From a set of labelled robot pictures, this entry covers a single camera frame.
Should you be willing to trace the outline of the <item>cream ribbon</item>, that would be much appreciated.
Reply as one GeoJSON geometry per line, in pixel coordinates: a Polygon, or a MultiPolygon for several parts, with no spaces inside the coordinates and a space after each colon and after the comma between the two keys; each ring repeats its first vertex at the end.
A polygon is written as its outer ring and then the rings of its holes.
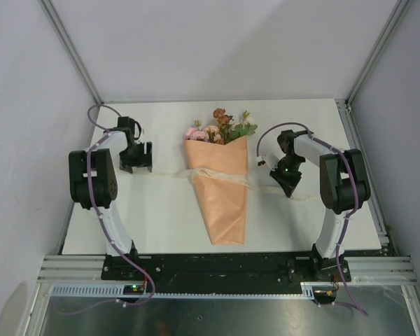
{"type": "Polygon", "coordinates": [[[240,186],[247,187],[249,190],[255,193],[265,193],[271,195],[282,195],[284,191],[280,187],[270,185],[258,185],[249,180],[247,175],[240,174],[226,174],[219,171],[214,171],[207,168],[194,168],[177,171],[174,173],[168,172],[142,172],[136,171],[133,176],[147,176],[147,177],[158,177],[167,179],[188,179],[190,182],[194,181],[197,177],[204,177],[215,181],[231,182],[240,186]]]}

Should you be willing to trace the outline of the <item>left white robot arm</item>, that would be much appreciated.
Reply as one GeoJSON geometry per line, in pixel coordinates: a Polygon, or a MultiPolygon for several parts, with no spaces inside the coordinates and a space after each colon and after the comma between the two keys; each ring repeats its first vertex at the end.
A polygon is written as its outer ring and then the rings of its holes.
{"type": "Polygon", "coordinates": [[[153,145],[141,142],[141,125],[131,117],[119,117],[91,147],[70,152],[69,189],[72,200],[99,223],[106,240],[106,255],[120,258],[116,271],[124,279],[136,278],[141,263],[117,208],[115,168],[132,174],[134,169],[153,169],[153,145]]]}

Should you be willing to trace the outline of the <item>orange beige wrapping paper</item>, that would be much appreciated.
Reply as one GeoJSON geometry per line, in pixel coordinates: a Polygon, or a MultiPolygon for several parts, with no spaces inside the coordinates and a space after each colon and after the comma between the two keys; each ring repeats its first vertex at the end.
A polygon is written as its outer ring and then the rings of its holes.
{"type": "MultiPolygon", "coordinates": [[[[183,145],[189,169],[201,167],[226,174],[248,175],[246,136],[225,145],[190,140],[185,140],[183,145]]],[[[192,184],[211,243],[243,244],[247,187],[204,177],[197,177],[192,184]]]]}

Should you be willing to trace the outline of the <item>white fake flower stem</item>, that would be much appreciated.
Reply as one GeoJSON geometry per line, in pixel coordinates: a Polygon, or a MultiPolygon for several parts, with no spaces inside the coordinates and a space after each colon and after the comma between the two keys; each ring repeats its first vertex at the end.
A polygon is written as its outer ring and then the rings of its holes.
{"type": "Polygon", "coordinates": [[[228,139],[233,141],[240,137],[253,135],[256,133],[258,125],[249,111],[244,111],[241,114],[241,121],[238,123],[231,123],[229,127],[228,139]]]}

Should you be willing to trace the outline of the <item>pink fake flower stem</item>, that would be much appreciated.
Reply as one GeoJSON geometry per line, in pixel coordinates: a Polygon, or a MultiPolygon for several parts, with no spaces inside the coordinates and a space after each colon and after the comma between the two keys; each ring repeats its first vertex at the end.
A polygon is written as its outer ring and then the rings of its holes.
{"type": "Polygon", "coordinates": [[[200,120],[195,120],[194,125],[185,131],[184,138],[190,141],[203,141],[215,144],[222,139],[222,136],[217,126],[203,127],[200,120]]]}

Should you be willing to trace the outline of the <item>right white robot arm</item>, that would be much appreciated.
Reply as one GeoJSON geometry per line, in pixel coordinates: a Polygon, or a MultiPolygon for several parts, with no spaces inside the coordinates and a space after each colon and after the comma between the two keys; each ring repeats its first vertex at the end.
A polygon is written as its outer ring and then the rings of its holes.
{"type": "Polygon", "coordinates": [[[306,131],[284,130],[277,137],[284,156],[269,173],[291,197],[302,178],[300,165],[310,161],[319,169],[319,192],[325,206],[321,233],[311,248],[308,260],[290,260],[292,278],[309,275],[317,281],[328,281],[342,274],[343,242],[350,217],[371,195],[363,154],[358,149],[340,150],[316,139],[306,131]]]}

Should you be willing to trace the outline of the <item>brown orange fake flower stem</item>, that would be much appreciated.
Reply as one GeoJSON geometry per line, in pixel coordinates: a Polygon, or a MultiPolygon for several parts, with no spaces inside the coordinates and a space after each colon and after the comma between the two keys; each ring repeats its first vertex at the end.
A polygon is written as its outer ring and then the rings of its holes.
{"type": "Polygon", "coordinates": [[[233,116],[228,115],[224,108],[217,108],[213,112],[213,117],[216,119],[218,124],[218,129],[224,144],[230,142],[230,133],[231,133],[231,122],[233,121],[233,116]]]}

